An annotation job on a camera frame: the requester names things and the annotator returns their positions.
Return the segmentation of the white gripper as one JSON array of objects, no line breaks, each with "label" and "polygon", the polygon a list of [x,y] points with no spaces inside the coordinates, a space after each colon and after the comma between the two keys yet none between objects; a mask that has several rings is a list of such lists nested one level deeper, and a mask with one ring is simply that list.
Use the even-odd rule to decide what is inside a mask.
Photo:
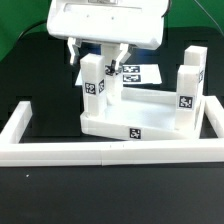
[{"label": "white gripper", "polygon": [[82,41],[121,43],[111,62],[111,72],[119,74],[131,56],[130,45],[150,50],[161,45],[166,11],[167,0],[52,0],[47,30],[57,38],[69,37],[71,65]]}]

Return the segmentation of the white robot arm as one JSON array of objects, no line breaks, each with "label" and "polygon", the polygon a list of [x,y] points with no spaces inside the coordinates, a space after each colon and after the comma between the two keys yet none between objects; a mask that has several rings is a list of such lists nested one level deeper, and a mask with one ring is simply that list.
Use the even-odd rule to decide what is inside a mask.
[{"label": "white robot arm", "polygon": [[156,50],[161,45],[171,4],[172,0],[52,0],[47,30],[68,41],[71,64],[82,42],[117,44],[120,53],[109,65],[111,73],[118,73],[132,47]]}]

